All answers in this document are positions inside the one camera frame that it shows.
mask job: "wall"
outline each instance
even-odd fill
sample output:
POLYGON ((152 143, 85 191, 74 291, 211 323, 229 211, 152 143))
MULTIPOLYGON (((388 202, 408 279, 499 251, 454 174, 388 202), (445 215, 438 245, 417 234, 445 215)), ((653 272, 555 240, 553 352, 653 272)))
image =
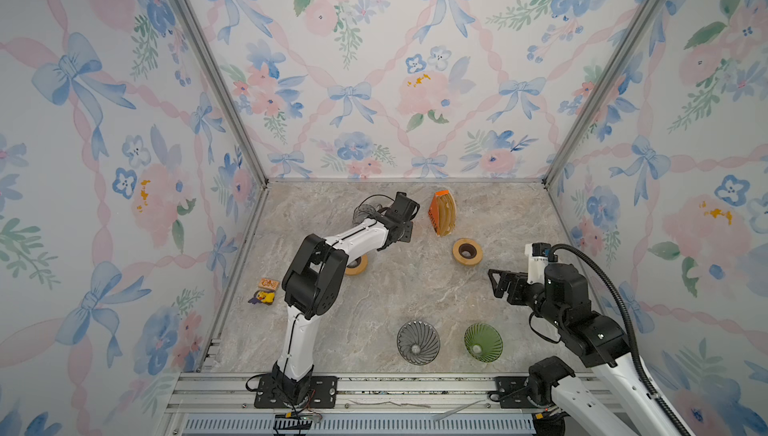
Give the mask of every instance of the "wall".
POLYGON ((550 187, 698 436, 768 434, 767 3, 667 0, 550 187))
POLYGON ((540 178, 638 7, 190 3, 261 164, 299 179, 540 178))
POLYGON ((0 18, 0 434, 151 434, 256 184, 167 0, 0 18))

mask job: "metal bracket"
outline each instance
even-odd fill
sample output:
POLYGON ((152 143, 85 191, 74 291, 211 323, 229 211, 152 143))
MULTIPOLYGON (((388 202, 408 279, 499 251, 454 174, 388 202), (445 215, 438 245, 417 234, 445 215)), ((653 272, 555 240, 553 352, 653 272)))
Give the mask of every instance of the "metal bracket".
POLYGON ((528 400, 528 394, 525 392, 518 393, 517 396, 504 398, 505 394, 511 394, 523 389, 527 379, 525 376, 497 376, 494 378, 496 392, 503 398, 499 403, 502 409, 531 409, 537 407, 528 400))
MULTIPOLYGON (((312 409, 333 409, 336 406, 336 385, 339 378, 336 376, 312 376, 310 378, 310 397, 308 406, 312 409)), ((254 408, 257 409, 285 409, 286 406, 280 397, 274 380, 269 377, 259 379, 259 387, 256 389, 254 408)))

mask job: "tape roll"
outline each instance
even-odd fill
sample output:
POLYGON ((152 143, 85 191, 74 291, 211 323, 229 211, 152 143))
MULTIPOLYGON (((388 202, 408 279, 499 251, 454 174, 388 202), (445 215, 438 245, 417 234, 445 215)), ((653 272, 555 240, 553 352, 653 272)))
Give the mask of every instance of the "tape roll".
POLYGON ((482 248, 472 239, 459 239, 453 245, 453 258, 464 266, 474 266, 482 261, 482 248))
POLYGON ((349 266, 347 266, 346 269, 344 270, 344 274, 347 276, 357 276, 361 272, 365 271, 367 267, 368 267, 368 255, 364 254, 360 258, 360 264, 355 266, 354 268, 350 268, 349 266))

